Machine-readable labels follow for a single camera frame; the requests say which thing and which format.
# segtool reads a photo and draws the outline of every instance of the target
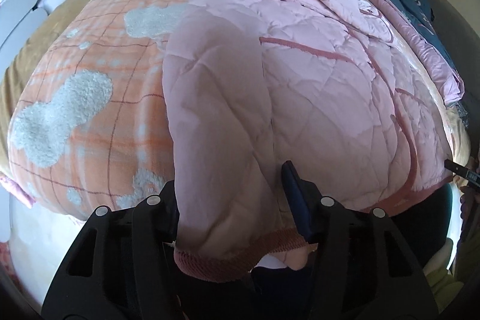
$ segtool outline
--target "pink cloth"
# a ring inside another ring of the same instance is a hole
[[[286,160],[347,208],[390,215],[449,180],[438,107],[371,5],[189,3],[163,65],[185,273],[233,280],[306,246],[280,183]]]
[[[440,52],[410,24],[389,0],[369,0],[385,14],[422,62],[435,83],[445,105],[458,102],[465,93],[460,75],[453,70]]]

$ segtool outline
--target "white floor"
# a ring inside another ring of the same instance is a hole
[[[11,198],[10,253],[30,305],[37,311],[55,272],[81,227],[36,203],[28,209]]]

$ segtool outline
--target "pink quilt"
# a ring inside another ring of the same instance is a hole
[[[419,34],[390,0],[369,0],[392,23],[428,71],[445,105],[458,102],[465,93],[460,75],[453,70],[440,52]]]
[[[306,245],[280,183],[285,160],[347,208],[390,215],[449,180],[439,109],[371,5],[189,4],[163,64],[184,272],[233,280]]]

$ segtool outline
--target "yellow cloth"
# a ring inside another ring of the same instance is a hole
[[[438,251],[423,269],[428,285],[431,287],[438,310],[442,312],[457,296],[464,283],[480,264],[480,229],[477,229],[472,238],[460,245],[457,252],[457,266],[455,276],[446,269],[450,258],[451,240],[447,239],[445,246]]]
[[[466,283],[480,264],[480,229],[458,249],[455,279]]]
[[[438,269],[427,275],[438,311],[442,312],[457,296],[463,287],[463,282],[456,281],[447,269]]]

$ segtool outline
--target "orange plaid blanket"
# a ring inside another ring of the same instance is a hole
[[[188,0],[91,0],[44,55],[9,129],[17,183],[85,220],[135,206],[174,178],[162,89]]]

